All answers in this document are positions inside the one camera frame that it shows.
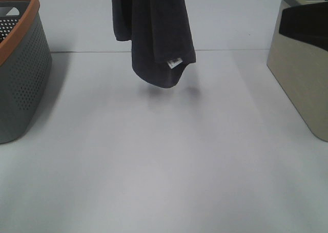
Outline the dark grey towel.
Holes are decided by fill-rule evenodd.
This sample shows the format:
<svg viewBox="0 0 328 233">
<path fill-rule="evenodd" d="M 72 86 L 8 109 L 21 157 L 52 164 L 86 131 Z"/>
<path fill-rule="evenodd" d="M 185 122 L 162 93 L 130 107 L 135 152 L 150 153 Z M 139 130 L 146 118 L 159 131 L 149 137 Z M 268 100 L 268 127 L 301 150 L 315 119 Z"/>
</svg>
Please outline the dark grey towel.
<svg viewBox="0 0 328 233">
<path fill-rule="evenodd" d="M 131 41 L 133 71 L 144 81 L 171 88 L 196 53 L 185 0 L 112 0 L 117 41 Z"/>
</svg>

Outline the beige bin grey rim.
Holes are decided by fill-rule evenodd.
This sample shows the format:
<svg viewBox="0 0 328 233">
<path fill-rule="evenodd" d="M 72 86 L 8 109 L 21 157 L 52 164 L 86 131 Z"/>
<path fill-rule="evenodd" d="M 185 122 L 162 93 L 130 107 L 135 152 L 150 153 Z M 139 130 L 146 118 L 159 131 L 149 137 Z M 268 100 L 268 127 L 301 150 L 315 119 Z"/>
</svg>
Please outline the beige bin grey rim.
<svg viewBox="0 0 328 233">
<path fill-rule="evenodd" d="M 311 133 L 327 141 L 327 0 L 281 0 L 266 64 Z"/>
</svg>

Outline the grey perforated basket orange rim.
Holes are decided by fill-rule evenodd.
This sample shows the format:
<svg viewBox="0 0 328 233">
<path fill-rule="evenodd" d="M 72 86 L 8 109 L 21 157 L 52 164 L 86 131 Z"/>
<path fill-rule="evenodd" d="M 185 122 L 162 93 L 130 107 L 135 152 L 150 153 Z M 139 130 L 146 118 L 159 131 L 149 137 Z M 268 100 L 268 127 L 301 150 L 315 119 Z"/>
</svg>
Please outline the grey perforated basket orange rim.
<svg viewBox="0 0 328 233">
<path fill-rule="evenodd" d="M 39 0 L 1 0 L 17 15 L 1 16 L 1 143 L 22 136 L 40 103 L 52 56 Z"/>
</svg>

